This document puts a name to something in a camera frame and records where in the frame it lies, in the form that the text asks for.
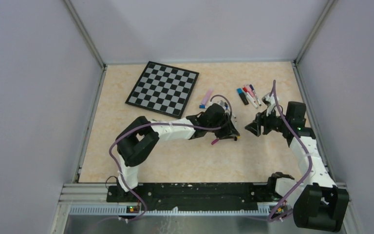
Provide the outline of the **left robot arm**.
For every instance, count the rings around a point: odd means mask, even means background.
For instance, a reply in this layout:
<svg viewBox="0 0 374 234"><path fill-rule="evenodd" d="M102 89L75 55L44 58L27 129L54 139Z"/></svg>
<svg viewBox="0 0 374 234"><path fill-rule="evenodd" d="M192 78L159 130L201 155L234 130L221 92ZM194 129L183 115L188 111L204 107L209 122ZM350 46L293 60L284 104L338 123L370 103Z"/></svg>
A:
<svg viewBox="0 0 374 234"><path fill-rule="evenodd" d="M186 139L192 140L213 133L216 140L238 140L237 121L229 108L212 104L205 111L174 121L148 120L145 116L136 118L115 140L112 147L118 157L118 195L124 201L132 201L137 194L138 171L157 143Z"/></svg>

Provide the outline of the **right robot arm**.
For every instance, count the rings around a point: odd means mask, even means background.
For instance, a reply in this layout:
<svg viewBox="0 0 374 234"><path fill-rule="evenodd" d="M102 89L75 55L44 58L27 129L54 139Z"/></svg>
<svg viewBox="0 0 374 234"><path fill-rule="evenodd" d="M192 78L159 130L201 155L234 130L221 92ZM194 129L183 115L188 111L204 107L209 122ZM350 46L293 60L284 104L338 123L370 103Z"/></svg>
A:
<svg viewBox="0 0 374 234"><path fill-rule="evenodd" d="M350 197L346 189L336 185L325 168L316 135L305 125L306 105L290 101L286 112L280 116L273 101L264 103L266 110L257 113L245 129L258 137L271 131L282 133L302 175L298 181L283 173L271 175L271 183L266 187L267 197L279 204L286 202L299 228L339 232Z"/></svg>

